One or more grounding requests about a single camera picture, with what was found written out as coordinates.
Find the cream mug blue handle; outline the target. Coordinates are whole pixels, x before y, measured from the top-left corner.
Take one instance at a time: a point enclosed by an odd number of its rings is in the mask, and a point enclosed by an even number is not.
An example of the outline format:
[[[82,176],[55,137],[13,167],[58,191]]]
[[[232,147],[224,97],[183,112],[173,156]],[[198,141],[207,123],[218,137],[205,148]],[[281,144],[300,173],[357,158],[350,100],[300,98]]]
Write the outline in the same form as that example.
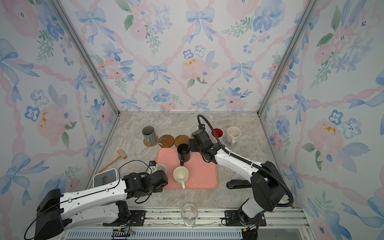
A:
[[[167,168],[163,164],[157,164],[157,170],[158,171],[163,171],[165,174],[167,173]]]

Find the white mug red interior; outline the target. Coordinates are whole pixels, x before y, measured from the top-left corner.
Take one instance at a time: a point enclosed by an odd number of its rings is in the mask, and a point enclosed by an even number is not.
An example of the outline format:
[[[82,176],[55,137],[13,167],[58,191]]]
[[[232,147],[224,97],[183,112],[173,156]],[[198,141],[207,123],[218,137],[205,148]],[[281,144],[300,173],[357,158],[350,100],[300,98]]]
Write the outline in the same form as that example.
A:
[[[215,139],[216,137],[218,137],[219,139],[221,139],[223,136],[224,136],[224,132],[222,129],[220,128],[214,128],[213,131],[211,131],[211,135],[212,137]]]

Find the plain brown wooden coaster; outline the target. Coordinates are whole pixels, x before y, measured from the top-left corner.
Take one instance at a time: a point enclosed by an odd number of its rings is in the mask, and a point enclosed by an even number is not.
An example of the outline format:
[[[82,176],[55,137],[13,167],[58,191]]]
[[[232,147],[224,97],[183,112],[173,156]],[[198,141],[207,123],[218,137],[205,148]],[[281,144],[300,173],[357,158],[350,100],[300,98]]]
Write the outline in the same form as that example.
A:
[[[175,146],[176,147],[179,147],[179,145],[181,144],[186,144],[188,145],[189,144],[189,137],[186,136],[186,135],[179,135],[175,138]]]

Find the grey-blue woven round coaster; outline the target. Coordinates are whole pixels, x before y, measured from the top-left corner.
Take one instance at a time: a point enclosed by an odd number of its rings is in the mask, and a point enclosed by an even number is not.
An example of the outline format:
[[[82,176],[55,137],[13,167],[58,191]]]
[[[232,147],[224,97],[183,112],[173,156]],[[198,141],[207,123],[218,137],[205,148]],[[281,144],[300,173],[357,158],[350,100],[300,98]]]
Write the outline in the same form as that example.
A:
[[[224,142],[224,144],[225,144],[226,146],[236,146],[236,145],[237,145],[237,143],[234,143],[234,144],[229,143],[226,139],[223,139],[223,142]]]

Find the white speckled mug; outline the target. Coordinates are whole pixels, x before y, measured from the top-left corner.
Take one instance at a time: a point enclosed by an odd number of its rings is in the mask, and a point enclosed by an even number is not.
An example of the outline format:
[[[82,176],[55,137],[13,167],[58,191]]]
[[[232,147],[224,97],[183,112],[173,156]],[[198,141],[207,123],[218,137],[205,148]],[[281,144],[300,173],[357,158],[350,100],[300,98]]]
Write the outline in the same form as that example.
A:
[[[229,143],[237,143],[239,141],[239,137],[241,136],[242,132],[238,127],[232,126],[227,129],[227,133],[225,136],[225,139]]]

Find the brown wooden coaster white streak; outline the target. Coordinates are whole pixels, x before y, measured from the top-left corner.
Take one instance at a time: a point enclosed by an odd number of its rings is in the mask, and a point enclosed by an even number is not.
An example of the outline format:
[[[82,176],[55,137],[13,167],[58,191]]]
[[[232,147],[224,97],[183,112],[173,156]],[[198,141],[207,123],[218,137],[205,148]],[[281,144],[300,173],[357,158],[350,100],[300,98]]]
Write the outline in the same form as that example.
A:
[[[172,135],[163,135],[159,139],[159,146],[161,148],[171,148],[175,143],[175,139]]]

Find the grey ceramic mug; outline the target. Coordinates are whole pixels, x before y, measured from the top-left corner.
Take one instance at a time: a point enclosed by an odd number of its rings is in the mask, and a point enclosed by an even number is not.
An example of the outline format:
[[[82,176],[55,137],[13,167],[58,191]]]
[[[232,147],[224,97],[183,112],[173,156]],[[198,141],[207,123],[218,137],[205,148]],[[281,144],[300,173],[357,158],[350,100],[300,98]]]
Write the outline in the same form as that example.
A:
[[[150,144],[154,144],[157,139],[158,139],[158,136],[155,132],[155,129],[154,127],[152,126],[146,126],[142,129],[142,134],[144,136],[144,139]]]

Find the woven rattan round coaster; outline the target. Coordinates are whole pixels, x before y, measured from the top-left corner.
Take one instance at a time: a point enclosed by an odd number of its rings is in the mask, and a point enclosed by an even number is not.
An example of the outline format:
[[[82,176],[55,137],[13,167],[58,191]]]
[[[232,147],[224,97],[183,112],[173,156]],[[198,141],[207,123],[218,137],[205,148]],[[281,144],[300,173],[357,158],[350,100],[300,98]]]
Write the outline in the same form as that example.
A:
[[[152,148],[156,146],[158,143],[159,143],[159,140],[157,140],[154,144],[150,145],[145,139],[143,139],[143,144],[148,148]]]

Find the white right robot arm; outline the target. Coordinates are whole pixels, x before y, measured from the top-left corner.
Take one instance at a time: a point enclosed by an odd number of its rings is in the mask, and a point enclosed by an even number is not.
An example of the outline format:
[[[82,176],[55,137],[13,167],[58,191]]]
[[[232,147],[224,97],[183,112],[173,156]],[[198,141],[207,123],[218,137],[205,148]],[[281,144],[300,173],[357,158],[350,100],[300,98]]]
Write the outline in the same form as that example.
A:
[[[290,207],[293,195],[272,162],[257,163],[239,156],[219,142],[213,143],[204,129],[192,133],[192,148],[208,163],[224,166],[241,175],[251,184],[253,196],[239,208],[240,223],[246,227],[257,225],[264,212],[275,207]]]

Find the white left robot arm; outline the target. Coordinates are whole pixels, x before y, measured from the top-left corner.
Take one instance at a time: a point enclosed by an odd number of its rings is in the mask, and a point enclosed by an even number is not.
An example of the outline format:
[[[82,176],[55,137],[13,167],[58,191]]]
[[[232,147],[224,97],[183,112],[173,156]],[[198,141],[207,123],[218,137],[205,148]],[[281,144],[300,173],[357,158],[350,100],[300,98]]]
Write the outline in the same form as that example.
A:
[[[110,184],[79,192],[49,191],[37,207],[34,238],[48,240],[70,228],[90,224],[129,225],[133,216],[126,200],[160,193],[167,184],[167,174],[158,170],[152,174],[130,173]]]

